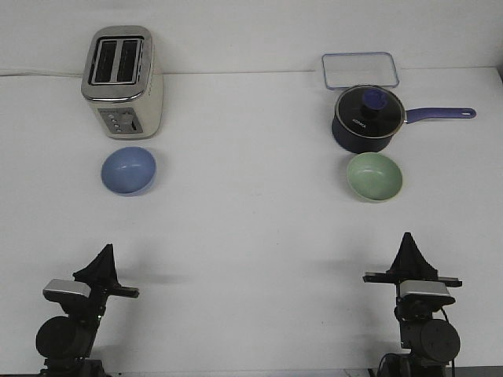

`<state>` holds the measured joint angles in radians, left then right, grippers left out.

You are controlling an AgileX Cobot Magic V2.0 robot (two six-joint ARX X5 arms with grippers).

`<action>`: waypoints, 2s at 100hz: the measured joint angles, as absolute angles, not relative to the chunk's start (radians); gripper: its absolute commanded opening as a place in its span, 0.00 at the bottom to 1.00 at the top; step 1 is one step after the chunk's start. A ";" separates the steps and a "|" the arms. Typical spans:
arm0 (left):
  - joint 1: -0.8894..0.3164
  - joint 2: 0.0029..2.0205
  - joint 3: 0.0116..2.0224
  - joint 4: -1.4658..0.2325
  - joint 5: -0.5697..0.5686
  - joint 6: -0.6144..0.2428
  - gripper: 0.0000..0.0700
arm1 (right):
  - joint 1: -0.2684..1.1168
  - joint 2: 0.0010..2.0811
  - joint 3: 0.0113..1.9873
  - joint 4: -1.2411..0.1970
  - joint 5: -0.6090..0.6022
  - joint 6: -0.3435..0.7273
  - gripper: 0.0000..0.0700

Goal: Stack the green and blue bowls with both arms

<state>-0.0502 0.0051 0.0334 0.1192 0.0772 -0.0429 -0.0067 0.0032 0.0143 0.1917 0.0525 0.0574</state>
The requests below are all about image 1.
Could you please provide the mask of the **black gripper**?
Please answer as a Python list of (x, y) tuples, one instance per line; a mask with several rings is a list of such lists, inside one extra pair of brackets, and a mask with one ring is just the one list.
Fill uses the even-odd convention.
[(455, 277), (441, 276), (438, 270), (430, 265), (421, 254), (411, 232), (405, 232), (395, 260), (386, 273), (366, 272), (365, 283), (400, 284), (407, 280), (440, 282), (447, 287), (461, 287), (462, 281)]
[(91, 310), (105, 310), (106, 302), (110, 296), (137, 298), (139, 289), (125, 287), (118, 281), (113, 245), (106, 244), (97, 257), (85, 268), (72, 274), (75, 281), (90, 286)]

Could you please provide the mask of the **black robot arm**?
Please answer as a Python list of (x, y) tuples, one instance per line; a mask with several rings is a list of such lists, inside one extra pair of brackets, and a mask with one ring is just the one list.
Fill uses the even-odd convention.
[(106, 376), (103, 363), (90, 357), (106, 303), (111, 296), (137, 298), (136, 287), (120, 284), (113, 245), (107, 244), (71, 280), (52, 279), (42, 295), (59, 304), (63, 316), (48, 319), (38, 330), (35, 347), (45, 358), (41, 376)]
[(385, 353), (371, 376), (445, 376), (455, 367), (461, 339), (449, 322), (445, 307), (453, 305), (451, 287), (456, 277), (442, 277), (421, 254), (412, 234), (406, 232), (391, 267), (384, 273), (367, 272), (366, 283), (395, 286), (394, 316), (400, 344), (407, 353)]

